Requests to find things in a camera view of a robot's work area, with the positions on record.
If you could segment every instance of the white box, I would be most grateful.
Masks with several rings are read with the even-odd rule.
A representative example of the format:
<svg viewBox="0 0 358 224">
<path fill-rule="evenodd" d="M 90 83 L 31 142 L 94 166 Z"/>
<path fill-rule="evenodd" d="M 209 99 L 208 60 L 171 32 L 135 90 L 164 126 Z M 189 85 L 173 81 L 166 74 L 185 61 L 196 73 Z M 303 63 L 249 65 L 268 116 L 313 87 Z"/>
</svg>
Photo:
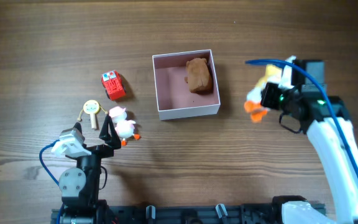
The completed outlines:
<svg viewBox="0 0 358 224">
<path fill-rule="evenodd" d="M 206 58 L 213 78 L 213 91 L 208 94 L 190 93 L 184 77 L 186 62 Z M 153 55 L 155 94 L 160 120 L 216 114 L 221 106 L 218 81 L 211 50 L 195 50 Z"/>
</svg>

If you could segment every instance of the toy truck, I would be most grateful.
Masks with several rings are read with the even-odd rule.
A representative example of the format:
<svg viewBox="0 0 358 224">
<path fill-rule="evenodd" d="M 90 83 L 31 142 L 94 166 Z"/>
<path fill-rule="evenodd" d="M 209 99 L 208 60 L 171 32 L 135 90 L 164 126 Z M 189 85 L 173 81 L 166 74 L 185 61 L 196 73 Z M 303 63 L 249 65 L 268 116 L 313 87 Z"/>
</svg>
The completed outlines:
<svg viewBox="0 0 358 224">
<path fill-rule="evenodd" d="M 120 74 L 115 70 L 106 72 L 102 75 L 102 84 L 106 89 L 106 95 L 110 100 L 116 100 L 126 94 Z"/>
</svg>

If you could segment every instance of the wood grain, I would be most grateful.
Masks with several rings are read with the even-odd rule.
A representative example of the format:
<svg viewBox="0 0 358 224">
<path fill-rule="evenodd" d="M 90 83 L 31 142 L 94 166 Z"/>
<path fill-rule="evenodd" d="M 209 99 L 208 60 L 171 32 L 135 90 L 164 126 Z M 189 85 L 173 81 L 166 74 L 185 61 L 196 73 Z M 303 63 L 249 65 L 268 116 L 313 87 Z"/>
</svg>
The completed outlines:
<svg viewBox="0 0 358 224">
<path fill-rule="evenodd" d="M 213 51 L 219 113 L 159 121 L 152 55 L 201 49 Z M 264 73 L 244 61 L 289 55 L 325 60 L 328 93 L 346 102 L 358 143 L 358 1 L 0 4 L 0 223 L 49 223 L 60 191 L 38 153 L 90 99 L 125 106 L 140 124 L 142 139 L 103 161 L 109 180 L 100 197 L 110 205 L 235 205 L 300 194 L 335 217 L 306 136 L 282 129 L 274 111 L 252 124 L 242 107 Z M 132 96 L 118 103 L 100 84 L 112 69 Z M 87 144 L 99 143 L 83 118 Z M 44 158 L 56 177 L 75 165 Z"/>
</svg>

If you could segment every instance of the brown plush bear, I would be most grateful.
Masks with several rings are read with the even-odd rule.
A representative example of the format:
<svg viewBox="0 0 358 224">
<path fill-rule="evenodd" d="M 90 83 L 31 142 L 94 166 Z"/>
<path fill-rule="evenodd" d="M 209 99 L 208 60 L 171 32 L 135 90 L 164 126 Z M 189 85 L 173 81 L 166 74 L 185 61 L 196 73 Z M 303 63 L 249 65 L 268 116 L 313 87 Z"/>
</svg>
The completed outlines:
<svg viewBox="0 0 358 224">
<path fill-rule="evenodd" d="M 208 93 L 212 90 L 212 77 L 206 62 L 205 58 L 195 58 L 186 63 L 188 76 L 185 77 L 185 82 L 192 93 Z"/>
</svg>

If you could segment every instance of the pink hat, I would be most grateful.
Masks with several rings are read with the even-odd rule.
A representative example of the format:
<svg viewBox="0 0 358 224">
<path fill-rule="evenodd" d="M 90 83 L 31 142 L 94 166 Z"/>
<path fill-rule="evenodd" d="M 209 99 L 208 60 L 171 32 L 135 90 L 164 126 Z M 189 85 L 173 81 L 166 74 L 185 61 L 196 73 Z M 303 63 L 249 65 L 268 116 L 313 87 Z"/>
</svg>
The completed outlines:
<svg viewBox="0 0 358 224">
<path fill-rule="evenodd" d="M 109 110 L 110 117 L 116 117 L 122 115 L 125 112 L 126 108 L 121 108 L 120 106 L 113 107 Z"/>
</svg>

